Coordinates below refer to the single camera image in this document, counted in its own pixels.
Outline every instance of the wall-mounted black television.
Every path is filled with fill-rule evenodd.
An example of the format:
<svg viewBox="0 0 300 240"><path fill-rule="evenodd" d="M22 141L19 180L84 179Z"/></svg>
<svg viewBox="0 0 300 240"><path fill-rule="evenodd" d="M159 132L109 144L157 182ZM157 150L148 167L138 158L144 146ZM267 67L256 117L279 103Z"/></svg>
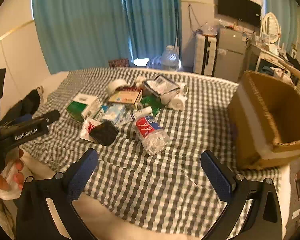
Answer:
<svg viewBox="0 0 300 240"><path fill-rule="evenodd" d="M218 0L218 14L260 28L261 6L250 0Z"/></svg>

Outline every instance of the bed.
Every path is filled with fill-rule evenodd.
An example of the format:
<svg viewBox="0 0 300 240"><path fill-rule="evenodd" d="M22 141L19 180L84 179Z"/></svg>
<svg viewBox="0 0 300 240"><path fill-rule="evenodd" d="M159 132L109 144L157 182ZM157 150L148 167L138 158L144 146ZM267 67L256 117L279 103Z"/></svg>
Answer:
<svg viewBox="0 0 300 240"><path fill-rule="evenodd" d="M65 110L78 92L97 95L105 103L105 87L110 81L124 78L133 84L138 75L154 78L160 73L189 85L185 111L162 109L156 116L157 122L174 139L163 153L148 156L132 124L122 126L110 147L79 139L81 127ZM52 75L42 86L44 101L35 116L58 109L61 117L51 125L48 135L22 145L23 161L37 179L46 179L56 172L64 172L87 148L97 150L99 166L84 194L73 205L98 239L201 239L204 236L226 204L218 199L202 171L199 156L210 149L233 172L239 172L226 112L236 83L192 73L93 68ZM284 237L290 206L290 167L241 173L247 179L273 179ZM230 236L239 233L250 204L247 201ZM53 215L53 204L49 207ZM58 216L53 217L66 236Z"/></svg>

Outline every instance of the teal curtain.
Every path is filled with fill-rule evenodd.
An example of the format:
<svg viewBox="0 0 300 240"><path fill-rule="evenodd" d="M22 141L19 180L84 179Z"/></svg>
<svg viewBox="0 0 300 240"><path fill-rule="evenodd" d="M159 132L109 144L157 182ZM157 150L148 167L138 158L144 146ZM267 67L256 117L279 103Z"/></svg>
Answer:
<svg viewBox="0 0 300 240"><path fill-rule="evenodd" d="M35 26L51 73L107 67L130 58L122 0L32 0Z"/></svg>
<svg viewBox="0 0 300 240"><path fill-rule="evenodd" d="M285 44L287 52L296 44L298 36L297 2L295 0L266 0L266 11L274 13L281 25L280 46Z"/></svg>
<svg viewBox="0 0 300 240"><path fill-rule="evenodd" d="M152 58L181 44L181 0L123 0L132 57Z"/></svg>

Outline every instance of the water bottle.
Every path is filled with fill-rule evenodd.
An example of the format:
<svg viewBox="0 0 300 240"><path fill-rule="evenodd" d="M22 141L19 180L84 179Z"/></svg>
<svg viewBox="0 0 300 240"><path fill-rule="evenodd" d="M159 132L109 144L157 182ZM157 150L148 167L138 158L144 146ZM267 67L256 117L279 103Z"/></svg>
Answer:
<svg viewBox="0 0 300 240"><path fill-rule="evenodd" d="M179 67L179 55L174 50L174 46L168 45L161 56L161 66L163 70L177 71Z"/></svg>
<svg viewBox="0 0 300 240"><path fill-rule="evenodd" d="M138 117L133 127L149 155L162 152L170 144L170 137L151 115L145 114Z"/></svg>

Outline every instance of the screw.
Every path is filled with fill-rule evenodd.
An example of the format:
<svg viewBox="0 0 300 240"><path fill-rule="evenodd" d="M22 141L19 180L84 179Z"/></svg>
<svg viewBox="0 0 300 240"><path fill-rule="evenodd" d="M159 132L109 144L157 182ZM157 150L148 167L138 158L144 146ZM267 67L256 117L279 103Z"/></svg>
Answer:
<svg viewBox="0 0 300 240"><path fill-rule="evenodd" d="M55 177L56 179L61 179L61 178L63 177L63 173L62 173L62 172L58 172L58 173L56 173L56 174L54 175L54 177Z"/></svg>
<svg viewBox="0 0 300 240"><path fill-rule="evenodd" d="M29 177L26 178L26 182L28 182L28 183L30 183L32 180L33 180L32 176L29 176Z"/></svg>
<svg viewBox="0 0 300 240"><path fill-rule="evenodd" d="M273 181L272 181L272 179L270 179L270 178L266 178L266 183L268 183L268 184L270 184L270 185L271 185L271 184L272 184L272 182L273 182Z"/></svg>
<svg viewBox="0 0 300 240"><path fill-rule="evenodd" d="M235 177L236 177L237 180L240 180L240 181L244 180L244 176L242 174L240 174L240 173L237 174Z"/></svg>

